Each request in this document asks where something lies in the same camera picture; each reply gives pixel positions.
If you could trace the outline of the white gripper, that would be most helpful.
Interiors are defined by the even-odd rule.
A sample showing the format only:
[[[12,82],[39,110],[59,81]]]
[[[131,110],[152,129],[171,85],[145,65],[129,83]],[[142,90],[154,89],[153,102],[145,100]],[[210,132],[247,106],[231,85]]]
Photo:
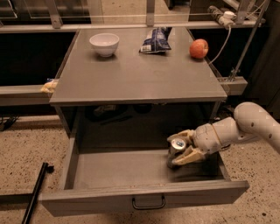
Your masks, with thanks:
[[[214,154],[221,150],[221,141],[218,137],[215,127],[210,124],[199,126],[196,130],[186,129],[179,133],[167,137],[167,141],[171,142],[174,138],[182,138],[187,144],[194,144],[197,148],[189,146],[185,151],[175,157],[171,163],[173,165],[186,165],[204,160],[204,154]]]

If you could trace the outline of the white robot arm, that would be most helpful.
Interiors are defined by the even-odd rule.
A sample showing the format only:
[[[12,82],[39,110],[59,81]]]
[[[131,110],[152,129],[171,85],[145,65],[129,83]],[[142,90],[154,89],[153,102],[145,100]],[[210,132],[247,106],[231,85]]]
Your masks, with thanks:
[[[280,124],[261,106],[243,102],[234,116],[186,129],[167,138],[170,143],[167,165],[170,168],[205,160],[231,144],[247,144],[259,139],[280,152]]]

